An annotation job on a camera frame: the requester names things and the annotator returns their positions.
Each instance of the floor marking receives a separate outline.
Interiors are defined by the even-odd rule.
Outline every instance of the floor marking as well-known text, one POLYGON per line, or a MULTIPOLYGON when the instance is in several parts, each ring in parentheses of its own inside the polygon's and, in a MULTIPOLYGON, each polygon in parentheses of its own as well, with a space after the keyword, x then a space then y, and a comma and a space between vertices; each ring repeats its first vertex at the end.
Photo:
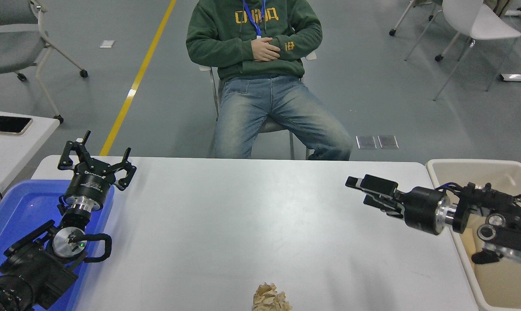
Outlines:
POLYGON ((136 95, 136 92, 138 91, 138 87, 140 86, 140 83, 142 82, 143 75, 146 73, 147 67, 149 66, 149 62, 151 61, 151 57, 153 53, 155 53, 155 49, 157 44, 159 43, 160 37, 162 35, 162 31, 164 30, 164 27, 166 26, 166 22, 168 21, 168 18, 170 17, 170 14, 172 13, 172 9, 174 8, 174 5, 176 4, 176 0, 172 0, 170 2, 170 5, 168 6, 168 9, 166 10, 164 17, 162 18, 162 21, 160 22, 160 25, 156 31, 155 37, 153 38, 153 41, 151 45, 149 46, 149 50, 147 51, 146 57, 143 59, 142 66, 140 67, 140 70, 138 71, 138 75, 136 75, 136 78, 134 79, 134 83, 132 83, 132 88, 130 91, 128 91, 128 95, 126 96, 126 100, 124 101, 124 105, 122 105, 122 108, 120 112, 118 113, 117 119, 114 121, 113 127, 111 128, 111 131, 109 132, 109 136, 107 136, 107 140, 105 140, 105 144, 103 144, 103 148, 101 148, 101 152, 99 153, 100 156, 106 156, 109 154, 109 150, 111 149, 114 140, 118 134, 118 130, 120 130, 120 127, 122 125, 122 122, 124 121, 124 118, 126 117, 126 113, 128 112, 128 109, 130 109, 130 105, 132 104, 132 101, 134 100, 134 95, 136 95))

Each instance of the hand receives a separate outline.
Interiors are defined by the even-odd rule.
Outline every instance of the hand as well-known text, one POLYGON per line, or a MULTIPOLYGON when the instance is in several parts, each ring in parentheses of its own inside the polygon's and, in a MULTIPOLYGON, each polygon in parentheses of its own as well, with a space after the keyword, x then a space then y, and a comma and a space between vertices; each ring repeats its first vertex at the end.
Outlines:
POLYGON ((280 48, 270 45, 272 38, 260 38, 251 41, 255 61, 271 61, 280 58, 280 48))

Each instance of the jeans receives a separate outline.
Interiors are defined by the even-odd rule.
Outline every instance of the jeans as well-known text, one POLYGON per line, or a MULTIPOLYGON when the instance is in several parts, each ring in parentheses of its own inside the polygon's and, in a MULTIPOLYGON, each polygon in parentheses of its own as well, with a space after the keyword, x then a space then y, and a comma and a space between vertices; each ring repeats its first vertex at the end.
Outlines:
POLYGON ((314 149, 308 159, 349 160, 353 142, 342 124, 297 77, 278 75, 225 83, 215 130, 216 157, 249 158, 268 116, 314 149))

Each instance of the blue tray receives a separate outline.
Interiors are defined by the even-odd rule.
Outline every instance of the blue tray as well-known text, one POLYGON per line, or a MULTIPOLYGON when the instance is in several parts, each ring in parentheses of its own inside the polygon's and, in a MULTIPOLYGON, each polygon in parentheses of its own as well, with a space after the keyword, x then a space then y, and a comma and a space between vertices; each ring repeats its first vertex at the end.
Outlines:
MULTIPOLYGON (((59 196, 65 194, 70 181, 21 181, 7 191, 0 202, 0 265, 6 260, 3 255, 6 249, 14 242, 23 238, 46 221, 53 219, 55 225, 59 225, 61 214, 57 210, 59 196)), ((109 191, 103 209, 92 212, 89 224, 86 226, 87 234, 103 232, 107 217, 111 211, 114 190, 109 191)), ((91 256, 97 242, 89 243, 86 251, 91 256)), ((88 263, 79 265, 74 270, 78 274, 78 280, 64 295, 59 298, 49 311, 72 311, 82 285, 83 276, 86 273, 88 263)), ((44 309, 39 305, 34 307, 36 311, 44 309)))

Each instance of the tabletop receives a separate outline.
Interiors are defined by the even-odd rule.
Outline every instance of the tabletop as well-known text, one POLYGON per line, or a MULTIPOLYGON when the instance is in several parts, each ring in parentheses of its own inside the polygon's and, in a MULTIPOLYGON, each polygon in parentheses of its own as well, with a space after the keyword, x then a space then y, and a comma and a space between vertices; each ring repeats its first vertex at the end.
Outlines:
MULTIPOLYGON (((33 179, 71 179, 58 159, 33 179)), ((77 311, 250 310, 264 282, 298 311, 478 309, 448 232, 409 228, 345 187, 365 174, 432 187, 419 163, 130 161, 105 228, 112 255, 89 267, 77 311)))
POLYGON ((0 191, 4 192, 59 126, 59 120, 1 111, 0 116, 32 118, 32 123, 21 135, 0 133, 0 191))

